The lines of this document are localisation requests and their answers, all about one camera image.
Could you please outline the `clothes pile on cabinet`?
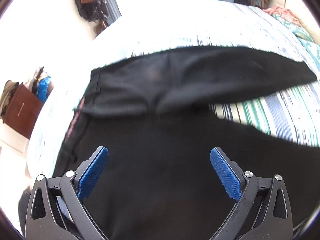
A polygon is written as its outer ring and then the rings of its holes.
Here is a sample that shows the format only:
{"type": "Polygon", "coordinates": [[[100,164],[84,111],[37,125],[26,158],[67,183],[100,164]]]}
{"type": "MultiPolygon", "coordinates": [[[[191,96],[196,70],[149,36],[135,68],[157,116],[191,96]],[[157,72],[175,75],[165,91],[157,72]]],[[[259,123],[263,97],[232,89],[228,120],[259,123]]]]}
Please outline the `clothes pile on cabinet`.
{"type": "MultiPolygon", "coordinates": [[[[12,100],[19,82],[8,80],[3,88],[1,94],[1,119],[8,109],[9,103],[12,100]]],[[[52,92],[54,86],[51,76],[44,70],[44,67],[40,67],[35,71],[33,78],[27,81],[24,85],[34,96],[36,96],[41,102],[45,103],[52,92]]]]}

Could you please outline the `teal patterned pillow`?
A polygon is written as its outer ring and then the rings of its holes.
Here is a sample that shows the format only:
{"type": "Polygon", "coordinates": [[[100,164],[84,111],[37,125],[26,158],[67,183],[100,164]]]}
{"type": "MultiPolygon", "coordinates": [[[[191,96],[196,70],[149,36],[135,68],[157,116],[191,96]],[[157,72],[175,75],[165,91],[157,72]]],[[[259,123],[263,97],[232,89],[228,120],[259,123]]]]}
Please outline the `teal patterned pillow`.
{"type": "Polygon", "coordinates": [[[299,39],[302,46],[310,54],[315,64],[319,68],[319,45],[315,44],[313,38],[307,32],[307,30],[302,27],[299,20],[295,16],[283,17],[279,13],[273,13],[271,16],[289,29],[289,31],[291,31],[295,37],[299,39]]]}

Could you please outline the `black pants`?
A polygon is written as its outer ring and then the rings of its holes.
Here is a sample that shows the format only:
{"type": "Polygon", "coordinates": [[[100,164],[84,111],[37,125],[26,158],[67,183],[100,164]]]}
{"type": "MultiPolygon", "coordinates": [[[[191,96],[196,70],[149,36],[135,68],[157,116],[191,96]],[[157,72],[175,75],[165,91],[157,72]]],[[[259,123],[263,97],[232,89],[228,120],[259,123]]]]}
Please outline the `black pants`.
{"type": "Polygon", "coordinates": [[[106,239],[212,239],[235,204],[210,162],[219,147],[243,171],[281,175],[291,239],[319,239],[319,149],[209,108],[315,80],[304,62],[241,47],[179,48],[95,69],[52,178],[103,146],[108,162],[84,206],[106,239]]]}

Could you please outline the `hanging dark bags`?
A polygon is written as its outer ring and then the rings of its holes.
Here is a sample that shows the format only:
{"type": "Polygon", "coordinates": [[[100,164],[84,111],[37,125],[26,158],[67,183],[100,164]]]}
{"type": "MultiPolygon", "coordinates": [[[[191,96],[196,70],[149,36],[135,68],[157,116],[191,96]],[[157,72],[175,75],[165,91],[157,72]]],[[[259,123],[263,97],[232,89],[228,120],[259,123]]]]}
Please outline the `hanging dark bags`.
{"type": "Polygon", "coordinates": [[[99,35],[109,24],[110,14],[106,0],[74,0],[79,15],[88,22],[94,22],[94,32],[99,35]]]}

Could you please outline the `pink cloth on bed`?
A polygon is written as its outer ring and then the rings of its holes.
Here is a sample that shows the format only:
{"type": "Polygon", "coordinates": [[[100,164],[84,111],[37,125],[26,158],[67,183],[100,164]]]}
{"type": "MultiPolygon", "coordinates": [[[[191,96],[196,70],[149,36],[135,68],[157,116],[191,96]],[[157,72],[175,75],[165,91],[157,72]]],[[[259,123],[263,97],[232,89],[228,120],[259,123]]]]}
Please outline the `pink cloth on bed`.
{"type": "Polygon", "coordinates": [[[299,18],[290,10],[280,6],[274,6],[271,8],[263,9],[264,12],[268,13],[269,15],[279,15],[284,20],[291,22],[297,26],[302,26],[299,18]]]}

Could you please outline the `striped blue green bed sheet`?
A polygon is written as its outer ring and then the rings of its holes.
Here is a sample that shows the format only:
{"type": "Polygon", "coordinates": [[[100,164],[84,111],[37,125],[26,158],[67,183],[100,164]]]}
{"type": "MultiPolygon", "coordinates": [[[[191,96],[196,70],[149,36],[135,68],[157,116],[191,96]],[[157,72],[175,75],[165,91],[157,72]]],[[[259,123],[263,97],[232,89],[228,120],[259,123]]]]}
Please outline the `striped blue green bed sheet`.
{"type": "MultiPolygon", "coordinates": [[[[123,59],[180,47],[247,47],[277,53],[319,68],[299,39],[278,20],[252,6],[217,0],[173,0],[152,4],[146,14],[121,16],[80,50],[60,75],[40,111],[27,149],[27,174],[50,177],[65,133],[93,69],[123,59]]],[[[268,135],[319,146],[319,82],[244,102],[209,108],[220,118],[251,125],[268,135]]]]}

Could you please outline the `brown wooden cabinet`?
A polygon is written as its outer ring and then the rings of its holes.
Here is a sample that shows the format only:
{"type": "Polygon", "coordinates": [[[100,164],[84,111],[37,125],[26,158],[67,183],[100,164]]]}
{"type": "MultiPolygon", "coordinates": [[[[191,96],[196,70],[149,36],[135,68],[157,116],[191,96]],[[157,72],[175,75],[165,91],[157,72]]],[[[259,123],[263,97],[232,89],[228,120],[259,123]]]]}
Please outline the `brown wooden cabinet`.
{"type": "Polygon", "coordinates": [[[43,105],[24,84],[20,84],[5,111],[3,123],[30,139],[43,105]]]}

